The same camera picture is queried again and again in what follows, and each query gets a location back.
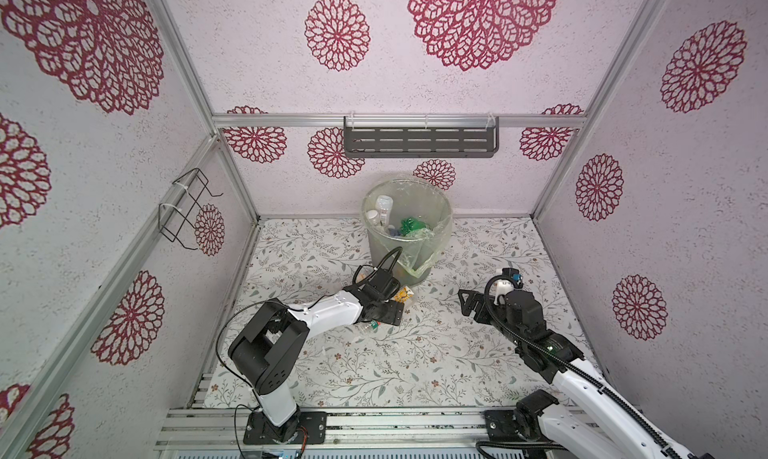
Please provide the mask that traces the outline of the clear bottle sunflower label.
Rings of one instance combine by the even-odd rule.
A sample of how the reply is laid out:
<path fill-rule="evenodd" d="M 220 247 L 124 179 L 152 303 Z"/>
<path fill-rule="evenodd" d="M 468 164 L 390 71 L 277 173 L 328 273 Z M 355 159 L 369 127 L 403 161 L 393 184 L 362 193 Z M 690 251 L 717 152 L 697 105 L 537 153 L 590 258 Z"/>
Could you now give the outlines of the clear bottle sunflower label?
<path fill-rule="evenodd" d="M 392 298 L 365 306 L 360 321 L 370 323 L 374 329 L 382 324 L 400 326 L 405 313 L 405 305 L 413 297 L 414 292 L 408 286 L 404 286 Z"/>

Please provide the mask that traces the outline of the green soda bottle yellow cap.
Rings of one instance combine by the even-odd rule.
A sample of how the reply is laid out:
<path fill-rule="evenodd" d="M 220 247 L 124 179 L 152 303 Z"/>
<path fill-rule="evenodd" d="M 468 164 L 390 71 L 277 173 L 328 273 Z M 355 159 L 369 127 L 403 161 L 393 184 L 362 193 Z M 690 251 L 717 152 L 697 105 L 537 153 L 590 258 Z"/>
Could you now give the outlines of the green soda bottle yellow cap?
<path fill-rule="evenodd" d="M 406 219 L 403 219 L 400 223 L 400 235 L 402 237 L 408 237 L 409 235 L 412 235 L 413 233 L 416 233 L 418 231 L 422 230 L 429 230 L 430 226 L 423 222 L 420 219 L 409 217 Z"/>

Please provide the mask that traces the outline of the clear bottle green white label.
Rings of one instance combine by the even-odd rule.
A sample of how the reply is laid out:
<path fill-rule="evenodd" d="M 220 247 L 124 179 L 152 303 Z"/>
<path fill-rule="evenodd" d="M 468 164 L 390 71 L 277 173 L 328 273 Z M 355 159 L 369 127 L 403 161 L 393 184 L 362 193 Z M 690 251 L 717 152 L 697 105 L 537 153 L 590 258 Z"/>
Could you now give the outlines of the clear bottle green white label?
<path fill-rule="evenodd" d="M 376 209 L 371 209 L 365 212 L 365 219 L 367 221 L 367 224 L 370 225 L 373 228 L 380 228 L 381 227 L 381 217 L 380 213 Z"/>

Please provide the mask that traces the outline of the white bottle red cap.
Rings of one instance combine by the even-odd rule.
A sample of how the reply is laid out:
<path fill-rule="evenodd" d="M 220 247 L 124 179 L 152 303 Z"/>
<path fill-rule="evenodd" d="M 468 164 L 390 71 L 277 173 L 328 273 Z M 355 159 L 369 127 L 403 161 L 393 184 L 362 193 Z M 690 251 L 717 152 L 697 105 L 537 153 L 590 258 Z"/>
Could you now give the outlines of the white bottle red cap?
<path fill-rule="evenodd" d="M 383 229 L 389 227 L 393 205 L 394 200 L 388 195 L 379 195 L 376 198 L 375 209 L 378 213 L 379 224 Z"/>

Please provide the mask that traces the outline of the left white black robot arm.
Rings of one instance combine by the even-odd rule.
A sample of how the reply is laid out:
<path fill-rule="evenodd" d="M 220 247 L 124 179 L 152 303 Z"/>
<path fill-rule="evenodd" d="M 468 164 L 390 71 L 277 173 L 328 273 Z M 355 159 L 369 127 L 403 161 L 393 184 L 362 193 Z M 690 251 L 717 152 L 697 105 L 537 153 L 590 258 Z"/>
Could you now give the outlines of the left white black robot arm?
<path fill-rule="evenodd" d="M 232 341 L 228 357 L 258 402 L 249 414 L 246 445 L 321 444 L 325 413 L 303 412 L 288 379 L 306 342 L 332 329 L 364 322 L 398 326 L 404 304 L 395 300 L 400 282 L 375 268 L 339 292 L 303 306 L 265 302 Z"/>

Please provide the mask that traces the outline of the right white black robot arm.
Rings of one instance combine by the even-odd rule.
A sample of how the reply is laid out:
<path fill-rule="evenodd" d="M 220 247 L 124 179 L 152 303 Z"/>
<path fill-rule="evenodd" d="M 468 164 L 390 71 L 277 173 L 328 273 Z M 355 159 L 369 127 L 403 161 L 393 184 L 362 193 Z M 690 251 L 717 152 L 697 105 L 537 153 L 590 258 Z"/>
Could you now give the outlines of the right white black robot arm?
<path fill-rule="evenodd" d="M 541 303 L 525 290 L 518 270 L 504 268 L 483 290 L 462 289 L 458 298 L 464 316 L 497 329 L 529 369 L 592 421 L 586 424 L 554 395 L 536 390 L 512 409 L 484 412 L 488 437 L 475 445 L 482 457 L 492 448 L 519 450 L 527 458 L 549 451 L 577 458 L 693 457 L 601 379 L 576 345 L 547 326 Z"/>

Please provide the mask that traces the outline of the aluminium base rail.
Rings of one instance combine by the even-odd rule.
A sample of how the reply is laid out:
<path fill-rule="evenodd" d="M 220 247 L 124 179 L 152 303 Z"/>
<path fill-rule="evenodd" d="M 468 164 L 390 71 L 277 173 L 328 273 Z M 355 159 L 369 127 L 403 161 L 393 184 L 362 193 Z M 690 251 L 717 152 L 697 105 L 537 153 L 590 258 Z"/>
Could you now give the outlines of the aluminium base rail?
<path fill-rule="evenodd" d="M 306 408 L 293 446 L 309 433 L 311 451 L 471 447 L 486 439 L 511 440 L 510 408 Z M 154 444 L 156 451 L 257 450 L 244 442 L 258 428 L 244 409 L 172 409 Z"/>

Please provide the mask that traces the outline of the grey slotted wall shelf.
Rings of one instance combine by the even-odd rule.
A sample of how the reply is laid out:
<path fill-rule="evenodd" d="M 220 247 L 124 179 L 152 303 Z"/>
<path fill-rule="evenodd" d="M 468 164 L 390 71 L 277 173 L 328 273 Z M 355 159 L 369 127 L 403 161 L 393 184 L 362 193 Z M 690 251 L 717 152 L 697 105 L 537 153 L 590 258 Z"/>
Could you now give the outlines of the grey slotted wall shelf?
<path fill-rule="evenodd" d="M 499 127 L 357 126 L 343 121 L 343 149 L 356 159 L 486 159 L 499 150 Z"/>

